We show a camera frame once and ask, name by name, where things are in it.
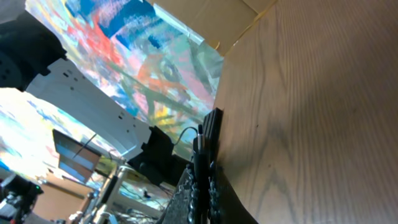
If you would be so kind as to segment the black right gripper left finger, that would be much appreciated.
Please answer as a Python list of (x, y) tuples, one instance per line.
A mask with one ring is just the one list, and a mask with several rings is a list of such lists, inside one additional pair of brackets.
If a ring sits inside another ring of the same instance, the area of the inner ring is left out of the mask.
[(198, 184), (189, 164), (177, 184), (165, 211), (156, 224), (195, 224), (198, 223)]

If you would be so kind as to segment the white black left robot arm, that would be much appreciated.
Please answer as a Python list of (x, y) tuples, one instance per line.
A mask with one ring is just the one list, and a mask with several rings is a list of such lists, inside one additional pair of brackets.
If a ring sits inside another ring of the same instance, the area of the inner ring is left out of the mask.
[(57, 36), (26, 10), (1, 16), (1, 88), (44, 100), (110, 143), (153, 184), (177, 185), (189, 164), (159, 127), (127, 112), (67, 58)]

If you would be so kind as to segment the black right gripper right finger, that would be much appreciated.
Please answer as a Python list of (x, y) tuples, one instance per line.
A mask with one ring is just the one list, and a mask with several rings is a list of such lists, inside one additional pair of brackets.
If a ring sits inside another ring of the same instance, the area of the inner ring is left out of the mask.
[(257, 224), (254, 217), (245, 209), (234, 191), (223, 168), (212, 162), (209, 176), (210, 223), (215, 224)]

